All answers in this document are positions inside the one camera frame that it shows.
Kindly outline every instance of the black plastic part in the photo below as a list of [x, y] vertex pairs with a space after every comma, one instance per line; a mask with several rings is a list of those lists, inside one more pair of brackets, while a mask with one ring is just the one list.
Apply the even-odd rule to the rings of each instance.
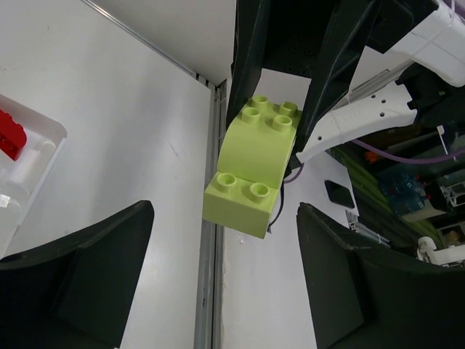
[[384, 0], [367, 46], [385, 53], [438, 7], [434, 1]]
[[388, 249], [308, 204], [297, 228], [319, 349], [461, 348], [463, 268]]
[[0, 260], [0, 348], [119, 348], [153, 217], [141, 201]]
[[295, 151], [304, 150], [316, 123], [349, 91], [380, 0], [341, 0], [333, 8], [297, 129]]
[[331, 180], [325, 180], [326, 192], [328, 193], [329, 201], [349, 209], [354, 209], [355, 204], [352, 200], [350, 190], [342, 185]]
[[465, 87], [453, 87], [417, 63], [407, 68], [396, 82], [404, 84], [412, 96], [408, 106], [418, 110], [416, 123], [433, 128], [465, 121]]

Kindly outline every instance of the white table surface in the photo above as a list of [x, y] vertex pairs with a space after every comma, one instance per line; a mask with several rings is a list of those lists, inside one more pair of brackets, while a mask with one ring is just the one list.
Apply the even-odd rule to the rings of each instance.
[[191, 348], [211, 91], [78, 0], [3, 1], [0, 43], [0, 94], [68, 131], [8, 254], [151, 200], [122, 348]]

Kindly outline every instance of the white surface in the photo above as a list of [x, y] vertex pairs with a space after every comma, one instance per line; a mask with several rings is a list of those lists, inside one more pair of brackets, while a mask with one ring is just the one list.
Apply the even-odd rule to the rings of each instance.
[[210, 90], [77, 0], [4, 1], [0, 42], [0, 94], [68, 131], [8, 252], [151, 200], [122, 348], [192, 348]]
[[235, 0], [92, 0], [214, 84], [230, 75]]
[[405, 85], [391, 82], [371, 96], [330, 111], [315, 125], [304, 150], [297, 154], [304, 163], [313, 156], [371, 133], [411, 125], [417, 110]]
[[307, 202], [348, 227], [345, 209], [328, 200], [325, 179], [349, 185], [355, 200], [347, 169], [322, 153], [285, 185], [283, 212], [272, 234], [261, 240], [225, 229], [224, 349], [316, 348], [296, 215], [300, 202]]
[[13, 161], [0, 151], [0, 258], [27, 215], [67, 136], [58, 122], [0, 95], [0, 110], [23, 126], [27, 141]]
[[465, 23], [441, 0], [439, 8], [390, 51], [400, 52], [434, 71], [449, 84], [465, 84]]

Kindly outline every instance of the lime green duplo brick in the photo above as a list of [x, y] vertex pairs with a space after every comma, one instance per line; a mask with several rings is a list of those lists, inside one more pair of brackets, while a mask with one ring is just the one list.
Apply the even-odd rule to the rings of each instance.
[[227, 129], [218, 171], [279, 188], [301, 114], [293, 103], [253, 96]]
[[203, 195], [203, 218], [264, 238], [278, 189], [217, 172]]
[[253, 96], [228, 127], [203, 218], [264, 238], [302, 112]]

